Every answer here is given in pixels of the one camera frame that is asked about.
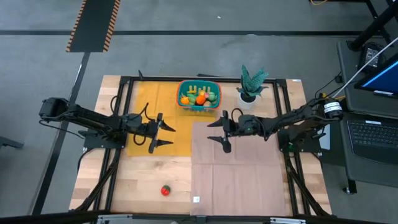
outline white sticker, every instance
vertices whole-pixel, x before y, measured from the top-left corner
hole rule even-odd
[[[328,109],[325,109],[325,113],[331,112],[331,111],[334,111],[334,110],[343,110],[343,109],[340,106],[332,106],[332,107],[330,107]]]
[[[340,106],[340,104],[338,102],[333,102],[333,103],[328,103],[328,104],[323,105],[324,109],[327,109],[332,106]]]
[[[365,121],[366,124],[381,124],[381,122],[378,121]]]
[[[199,202],[200,202],[200,197],[199,196],[194,196],[193,203],[199,203]]]

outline monitor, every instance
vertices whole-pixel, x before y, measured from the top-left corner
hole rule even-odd
[[[391,57],[373,74],[357,82],[355,88],[386,96],[398,96],[398,54]]]

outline pink mat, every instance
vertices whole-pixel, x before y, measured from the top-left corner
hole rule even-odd
[[[230,138],[232,152],[207,136],[222,128],[193,124],[191,215],[286,216],[276,135]]]

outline white pot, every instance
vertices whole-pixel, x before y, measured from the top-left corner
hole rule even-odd
[[[241,98],[241,93],[238,93],[238,106],[239,106],[241,109],[244,109],[244,110],[250,109],[250,108],[254,105],[254,103],[256,102],[256,100],[257,100],[257,97],[256,97],[256,99],[255,99],[253,102],[250,102],[250,103],[245,102],[245,101],[243,101],[242,98]]]

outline potted plant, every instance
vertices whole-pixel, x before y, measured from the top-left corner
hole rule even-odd
[[[261,94],[261,91],[266,87],[261,86],[267,78],[268,73],[264,73],[260,69],[252,78],[249,75],[246,66],[242,65],[242,88],[236,88],[239,92],[238,105],[242,109],[250,109],[256,101],[256,96]]]

